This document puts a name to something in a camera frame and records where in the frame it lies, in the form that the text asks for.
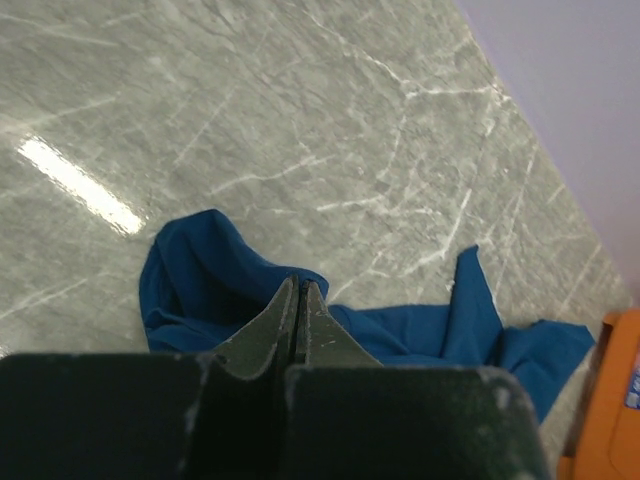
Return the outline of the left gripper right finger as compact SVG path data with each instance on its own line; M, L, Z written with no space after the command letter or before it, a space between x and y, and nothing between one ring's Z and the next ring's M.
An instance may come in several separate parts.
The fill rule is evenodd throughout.
M381 367L330 314L317 283L305 281L298 306L298 362L330 368Z

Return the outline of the blue t shirt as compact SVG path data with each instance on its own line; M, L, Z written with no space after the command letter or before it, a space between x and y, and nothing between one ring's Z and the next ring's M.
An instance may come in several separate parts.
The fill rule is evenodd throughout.
M329 289L320 274L272 263L255 252L218 210L168 222L156 235L139 279L139 305L153 351L215 348L257 316L289 277ZM594 346L588 328L539 320L502 324L476 247L457 258L450 301L356 310L331 316L386 366L495 366L507 370L544 419Z

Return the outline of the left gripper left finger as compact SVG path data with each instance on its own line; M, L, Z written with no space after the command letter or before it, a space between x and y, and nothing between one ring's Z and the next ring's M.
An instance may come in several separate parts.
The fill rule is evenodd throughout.
M288 363L296 330L299 279L287 277L267 306L234 335L213 350L225 372L241 380L262 377L284 356Z

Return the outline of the orange plastic basket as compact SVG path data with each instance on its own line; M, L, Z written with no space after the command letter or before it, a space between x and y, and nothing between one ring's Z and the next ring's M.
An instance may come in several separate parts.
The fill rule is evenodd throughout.
M639 417L639 310L635 308L603 319L556 477L637 479Z

